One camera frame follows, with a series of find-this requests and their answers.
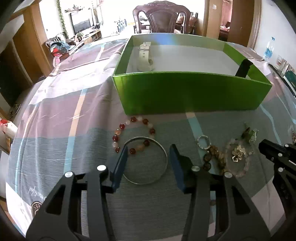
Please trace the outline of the silver metal bangle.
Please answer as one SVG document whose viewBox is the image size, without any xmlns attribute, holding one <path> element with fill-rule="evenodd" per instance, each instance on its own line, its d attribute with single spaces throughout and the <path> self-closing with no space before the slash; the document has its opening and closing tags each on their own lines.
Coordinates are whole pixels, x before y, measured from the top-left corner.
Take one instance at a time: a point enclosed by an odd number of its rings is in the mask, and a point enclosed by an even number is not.
<svg viewBox="0 0 296 241">
<path fill-rule="evenodd" d="M 166 170 L 167 170 L 167 168 L 168 168 L 168 162 L 169 162 L 169 161 L 168 161 L 168 154 L 167 154 L 165 148 L 164 148 L 164 147 L 163 147 L 158 141 L 156 141 L 156 140 L 153 139 L 153 138 L 145 137 L 145 136 L 138 136 L 138 137 L 130 138 L 129 140 L 127 140 L 127 141 L 125 142 L 125 144 L 124 144 L 123 147 L 124 147 L 124 148 L 127 147 L 127 145 L 128 145 L 129 143 L 131 143 L 131 142 L 133 142 L 133 141 L 136 141 L 136 140 L 152 141 L 153 143 L 155 143 L 156 145 L 158 145 L 159 148 L 163 151 L 163 153 L 164 153 L 164 155 L 165 155 L 165 158 L 166 158 L 166 162 L 165 162 L 166 165 L 165 165 L 165 168 L 164 168 L 163 172 L 161 173 L 161 175 L 160 175 L 158 178 L 156 178 L 156 179 L 154 179 L 154 180 L 152 180 L 152 181 L 150 181 L 150 182 L 147 182 L 147 183 L 137 183 L 137 182 L 134 182 L 134 181 L 128 179 L 128 178 L 126 177 L 125 173 L 123 173 L 123 177 L 124 177 L 129 183 L 132 183 L 132 184 L 134 184 L 134 185 L 138 185 L 138 186 L 151 185 L 151 184 L 153 184 L 153 183 L 158 182 L 158 181 L 163 177 L 163 175 L 165 174 L 165 172 L 166 172 Z"/>
</svg>

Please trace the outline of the red white box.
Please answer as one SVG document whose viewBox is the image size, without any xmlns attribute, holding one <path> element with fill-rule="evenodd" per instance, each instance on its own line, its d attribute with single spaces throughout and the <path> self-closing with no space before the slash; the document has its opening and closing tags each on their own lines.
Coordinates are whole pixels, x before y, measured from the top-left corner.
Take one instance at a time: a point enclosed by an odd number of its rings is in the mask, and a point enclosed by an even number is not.
<svg viewBox="0 0 296 241">
<path fill-rule="evenodd" d="M 8 155 L 17 131 L 18 127 L 13 122 L 1 119 L 1 151 Z"/>
</svg>

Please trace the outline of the plastic water bottle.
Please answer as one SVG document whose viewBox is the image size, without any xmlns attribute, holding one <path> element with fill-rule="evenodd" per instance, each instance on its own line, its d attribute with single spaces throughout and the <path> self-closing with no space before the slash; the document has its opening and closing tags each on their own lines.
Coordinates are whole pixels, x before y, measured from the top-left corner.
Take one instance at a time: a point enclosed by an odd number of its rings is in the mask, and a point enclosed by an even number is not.
<svg viewBox="0 0 296 241">
<path fill-rule="evenodd" d="M 269 61 L 271 56 L 273 55 L 273 51 L 274 51 L 274 42 L 275 42 L 275 38 L 271 37 L 271 40 L 267 43 L 266 49 L 264 51 L 264 59 L 266 61 Z"/>
</svg>

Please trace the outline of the green cardboard box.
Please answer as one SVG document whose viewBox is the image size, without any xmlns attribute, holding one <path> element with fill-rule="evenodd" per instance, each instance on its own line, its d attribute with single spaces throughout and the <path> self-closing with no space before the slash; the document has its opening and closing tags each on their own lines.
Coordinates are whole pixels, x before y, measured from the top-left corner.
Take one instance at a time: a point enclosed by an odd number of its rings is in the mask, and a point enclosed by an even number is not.
<svg viewBox="0 0 296 241">
<path fill-rule="evenodd" d="M 154 69 L 137 70 L 139 47 L 151 42 Z M 246 78 L 235 74 L 247 59 L 231 44 L 185 34 L 150 33 L 128 40 L 113 81 L 127 115 L 254 110 L 271 82 L 253 64 Z"/>
</svg>

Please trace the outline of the black wristband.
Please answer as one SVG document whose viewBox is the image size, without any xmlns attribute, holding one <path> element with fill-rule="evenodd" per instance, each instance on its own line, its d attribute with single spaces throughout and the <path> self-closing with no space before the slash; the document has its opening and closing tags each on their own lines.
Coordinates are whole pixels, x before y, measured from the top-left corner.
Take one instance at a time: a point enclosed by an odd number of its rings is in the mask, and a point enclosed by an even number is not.
<svg viewBox="0 0 296 241">
<path fill-rule="evenodd" d="M 236 77 L 246 78 L 250 67 L 253 65 L 248 59 L 244 59 L 235 74 Z"/>
</svg>

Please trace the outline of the green book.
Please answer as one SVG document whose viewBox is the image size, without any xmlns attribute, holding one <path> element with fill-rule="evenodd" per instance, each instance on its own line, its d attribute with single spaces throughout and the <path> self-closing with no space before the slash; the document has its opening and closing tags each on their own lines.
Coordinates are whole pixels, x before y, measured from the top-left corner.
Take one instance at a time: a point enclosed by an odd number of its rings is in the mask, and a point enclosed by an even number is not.
<svg viewBox="0 0 296 241">
<path fill-rule="evenodd" d="M 288 87 L 290 88 L 291 92 L 295 96 L 296 94 L 296 76 L 295 73 L 291 70 L 288 70 L 284 75 L 284 80 L 286 81 Z"/>
</svg>

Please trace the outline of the black television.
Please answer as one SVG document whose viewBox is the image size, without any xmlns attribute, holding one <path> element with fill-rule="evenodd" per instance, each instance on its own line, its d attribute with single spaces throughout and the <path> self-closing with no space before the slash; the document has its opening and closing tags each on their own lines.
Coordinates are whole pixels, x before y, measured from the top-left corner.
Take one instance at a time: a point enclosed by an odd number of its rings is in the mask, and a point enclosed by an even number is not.
<svg viewBox="0 0 296 241">
<path fill-rule="evenodd" d="M 77 34 L 93 25 L 91 11 L 89 9 L 81 9 L 70 13 L 71 23 L 74 33 Z"/>
</svg>

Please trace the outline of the striped plaid tablecloth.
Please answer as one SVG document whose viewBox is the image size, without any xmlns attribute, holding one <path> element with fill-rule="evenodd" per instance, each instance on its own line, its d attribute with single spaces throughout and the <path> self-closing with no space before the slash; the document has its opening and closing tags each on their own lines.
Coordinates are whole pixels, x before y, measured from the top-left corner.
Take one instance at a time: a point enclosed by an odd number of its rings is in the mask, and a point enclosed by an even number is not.
<svg viewBox="0 0 296 241">
<path fill-rule="evenodd" d="M 90 44 L 63 61 L 30 98 L 18 122 L 6 179 L 8 210 L 26 233 L 33 204 L 42 203 L 67 171 L 87 173 L 112 156 L 111 137 L 127 121 L 112 74 L 126 40 Z M 272 87 L 258 109 L 213 113 L 148 116 L 156 140 L 167 151 L 171 144 L 195 164 L 203 151 L 196 139 L 207 135 L 220 150 L 239 137 L 245 125 L 257 129 L 257 140 L 280 145 L 295 133 L 295 97 L 268 64 L 252 50 L 236 45 L 268 78 Z M 158 178 L 165 166 L 163 151 L 153 145 L 129 159 L 126 177 L 137 183 Z M 118 240 L 179 240 L 190 197 L 176 185 L 172 169 L 151 185 L 122 179 L 107 197 Z"/>
</svg>

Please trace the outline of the dark wooden chair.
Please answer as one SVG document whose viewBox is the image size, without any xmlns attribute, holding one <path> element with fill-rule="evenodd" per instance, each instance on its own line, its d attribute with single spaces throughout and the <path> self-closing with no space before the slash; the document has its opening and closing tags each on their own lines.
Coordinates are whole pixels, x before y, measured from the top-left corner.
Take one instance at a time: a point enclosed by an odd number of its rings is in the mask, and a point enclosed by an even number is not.
<svg viewBox="0 0 296 241">
<path fill-rule="evenodd" d="M 136 6 L 133 10 L 136 34 L 149 30 L 151 33 L 195 34 L 198 13 L 170 1 L 153 1 Z"/>
</svg>

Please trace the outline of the chair with colourful clothes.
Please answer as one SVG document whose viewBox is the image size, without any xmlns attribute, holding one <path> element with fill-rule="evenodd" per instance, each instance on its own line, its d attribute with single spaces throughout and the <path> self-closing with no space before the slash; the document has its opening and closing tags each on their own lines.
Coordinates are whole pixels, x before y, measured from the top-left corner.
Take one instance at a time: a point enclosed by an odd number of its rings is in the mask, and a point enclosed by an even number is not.
<svg viewBox="0 0 296 241">
<path fill-rule="evenodd" d="M 58 34 L 48 39 L 45 45 L 53 56 L 53 67 L 56 67 L 61 62 L 60 58 L 72 50 L 76 43 L 72 39 L 65 39 L 62 34 Z"/>
</svg>

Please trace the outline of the white watch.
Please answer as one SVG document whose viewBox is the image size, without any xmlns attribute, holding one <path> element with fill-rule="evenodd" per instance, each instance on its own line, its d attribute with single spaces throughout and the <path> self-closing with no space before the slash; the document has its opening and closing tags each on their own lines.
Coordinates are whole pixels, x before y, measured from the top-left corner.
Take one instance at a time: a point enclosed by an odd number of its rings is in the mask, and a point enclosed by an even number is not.
<svg viewBox="0 0 296 241">
<path fill-rule="evenodd" d="M 149 72 L 154 69 L 154 62 L 149 56 L 150 48 L 151 42 L 143 42 L 139 47 L 137 70 L 140 72 Z"/>
</svg>

